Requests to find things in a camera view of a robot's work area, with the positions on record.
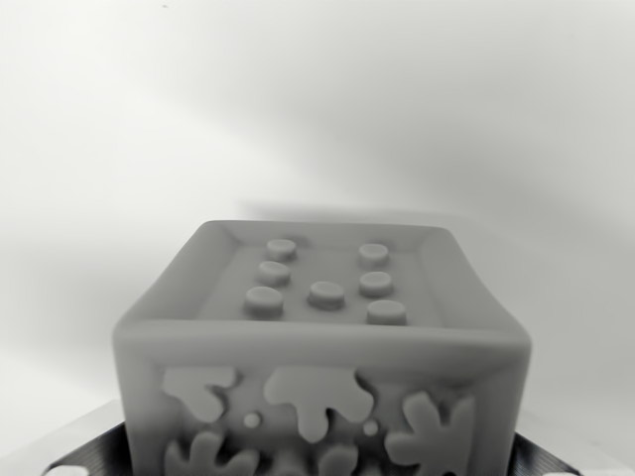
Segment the black-tipped silver gripper left finger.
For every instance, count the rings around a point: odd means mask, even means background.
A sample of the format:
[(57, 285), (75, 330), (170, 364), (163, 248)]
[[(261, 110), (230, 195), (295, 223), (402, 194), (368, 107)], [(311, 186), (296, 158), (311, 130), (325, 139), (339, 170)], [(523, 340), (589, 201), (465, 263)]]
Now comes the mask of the black-tipped silver gripper left finger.
[(1, 459), (3, 475), (44, 475), (63, 465), (91, 475), (131, 475), (121, 402), (112, 400)]

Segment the black-tipped silver gripper right finger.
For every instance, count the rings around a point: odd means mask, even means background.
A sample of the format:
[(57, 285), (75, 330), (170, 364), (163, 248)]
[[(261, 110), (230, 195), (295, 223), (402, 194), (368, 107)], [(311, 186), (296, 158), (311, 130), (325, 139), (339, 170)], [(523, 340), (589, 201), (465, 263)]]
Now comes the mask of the black-tipped silver gripper right finger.
[(513, 445), (513, 474), (633, 475), (634, 468), (571, 430), (521, 410)]

